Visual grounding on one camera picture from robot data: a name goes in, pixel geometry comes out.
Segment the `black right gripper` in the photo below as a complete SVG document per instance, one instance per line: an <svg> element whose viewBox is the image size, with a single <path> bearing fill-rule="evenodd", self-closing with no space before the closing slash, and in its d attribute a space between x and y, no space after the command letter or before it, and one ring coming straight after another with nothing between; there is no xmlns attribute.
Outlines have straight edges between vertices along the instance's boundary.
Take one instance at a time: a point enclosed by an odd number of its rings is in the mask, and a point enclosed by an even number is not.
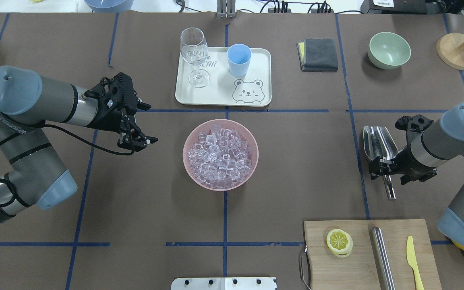
<svg viewBox="0 0 464 290"><path fill-rule="evenodd" d="M411 152L411 142L416 140L421 143L420 134L433 124L433 120L417 114L415 116L403 116L395 122L395 128L406 132L406 146L401 149L394 158L374 158L369 163L370 179L376 180L379 176L392 176L401 174L401 185L419 180L425 182L437 175L435 167L421 164Z"/></svg>

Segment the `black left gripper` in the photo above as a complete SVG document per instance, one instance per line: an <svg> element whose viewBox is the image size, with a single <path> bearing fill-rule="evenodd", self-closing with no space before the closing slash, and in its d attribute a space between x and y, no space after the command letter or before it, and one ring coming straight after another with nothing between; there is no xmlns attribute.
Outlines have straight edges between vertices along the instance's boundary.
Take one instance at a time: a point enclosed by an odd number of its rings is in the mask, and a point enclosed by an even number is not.
<svg viewBox="0 0 464 290"><path fill-rule="evenodd" d="M95 117L86 127L120 133L119 148L134 153L158 141L145 135L136 124L134 114L151 109L151 105L138 101L133 81L127 74L120 72L111 79L102 78L84 96L96 100Z"/></svg>

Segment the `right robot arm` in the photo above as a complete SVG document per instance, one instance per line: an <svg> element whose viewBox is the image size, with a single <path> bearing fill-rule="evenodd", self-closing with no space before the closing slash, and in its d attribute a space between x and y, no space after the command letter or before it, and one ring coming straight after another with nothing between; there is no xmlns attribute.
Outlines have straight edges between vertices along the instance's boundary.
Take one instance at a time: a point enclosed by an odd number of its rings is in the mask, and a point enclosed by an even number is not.
<svg viewBox="0 0 464 290"><path fill-rule="evenodd" d="M397 129L405 131L406 145L393 158L376 157L369 173L374 180L399 175L402 185L435 177L439 167L451 160L464 160L464 102L437 120L422 114L401 117ZM444 236L464 248L464 183L437 222Z"/></svg>

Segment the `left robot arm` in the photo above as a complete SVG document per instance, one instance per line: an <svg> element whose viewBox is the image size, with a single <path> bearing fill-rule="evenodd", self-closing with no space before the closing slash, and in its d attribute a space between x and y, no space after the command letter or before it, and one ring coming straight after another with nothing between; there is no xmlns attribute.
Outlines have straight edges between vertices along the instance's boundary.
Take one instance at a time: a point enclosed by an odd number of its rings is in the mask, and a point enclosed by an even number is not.
<svg viewBox="0 0 464 290"><path fill-rule="evenodd" d="M43 77L35 71L0 66L0 150L12 167L0 177L0 224L37 205L47 210L70 198L77 185L44 134L66 123L119 134L122 155L156 143L136 123L149 110L122 72L91 89Z"/></svg>

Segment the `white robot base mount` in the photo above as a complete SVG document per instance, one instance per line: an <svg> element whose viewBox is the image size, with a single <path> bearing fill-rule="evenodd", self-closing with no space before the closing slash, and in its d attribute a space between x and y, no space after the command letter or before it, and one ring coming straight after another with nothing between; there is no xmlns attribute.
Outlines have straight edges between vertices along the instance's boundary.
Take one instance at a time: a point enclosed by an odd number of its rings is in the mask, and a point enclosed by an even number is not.
<svg viewBox="0 0 464 290"><path fill-rule="evenodd" d="M272 277L176 278L172 290L276 290Z"/></svg>

